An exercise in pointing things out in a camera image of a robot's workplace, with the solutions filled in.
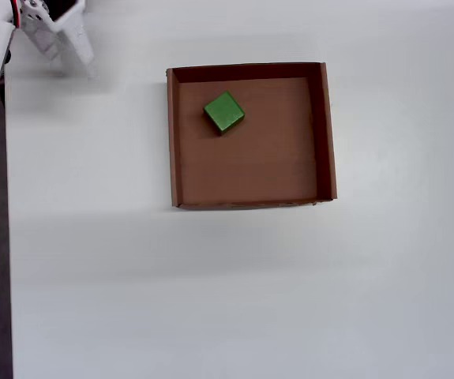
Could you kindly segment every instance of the white table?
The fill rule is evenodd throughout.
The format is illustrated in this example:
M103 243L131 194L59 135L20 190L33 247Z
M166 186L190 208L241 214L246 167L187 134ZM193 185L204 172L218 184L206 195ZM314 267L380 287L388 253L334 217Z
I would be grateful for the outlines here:
M454 0L91 1L8 65L16 379L454 377ZM339 200L171 208L165 69L325 61Z

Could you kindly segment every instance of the green cube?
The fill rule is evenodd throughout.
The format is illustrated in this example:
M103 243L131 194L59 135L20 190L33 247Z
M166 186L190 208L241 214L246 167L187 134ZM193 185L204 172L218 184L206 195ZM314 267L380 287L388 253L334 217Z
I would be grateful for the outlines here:
M244 119L246 115L229 91L204 107L221 134L226 133Z

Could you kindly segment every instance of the box floor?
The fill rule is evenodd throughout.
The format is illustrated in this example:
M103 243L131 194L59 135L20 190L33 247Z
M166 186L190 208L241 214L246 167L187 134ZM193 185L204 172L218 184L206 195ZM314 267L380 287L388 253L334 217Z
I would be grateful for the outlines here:
M203 106L224 91L231 92L246 117L219 137ZM179 96L185 204L317 196L306 78L181 83Z

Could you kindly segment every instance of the brown cardboard box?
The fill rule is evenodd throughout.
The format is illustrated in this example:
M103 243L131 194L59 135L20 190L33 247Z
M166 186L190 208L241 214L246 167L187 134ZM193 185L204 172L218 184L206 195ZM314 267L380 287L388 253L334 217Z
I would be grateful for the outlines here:
M172 204L257 208L337 198L324 63L167 71ZM220 137L203 107L229 91L244 121Z

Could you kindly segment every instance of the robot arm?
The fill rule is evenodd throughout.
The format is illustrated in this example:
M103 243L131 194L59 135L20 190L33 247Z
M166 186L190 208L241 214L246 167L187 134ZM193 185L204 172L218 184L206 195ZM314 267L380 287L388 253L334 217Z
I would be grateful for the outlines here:
M19 12L17 22L13 22L11 2ZM44 0L0 0L0 76L18 23L48 59L72 57L91 73L94 55L83 25L85 0L48 2L49 5Z

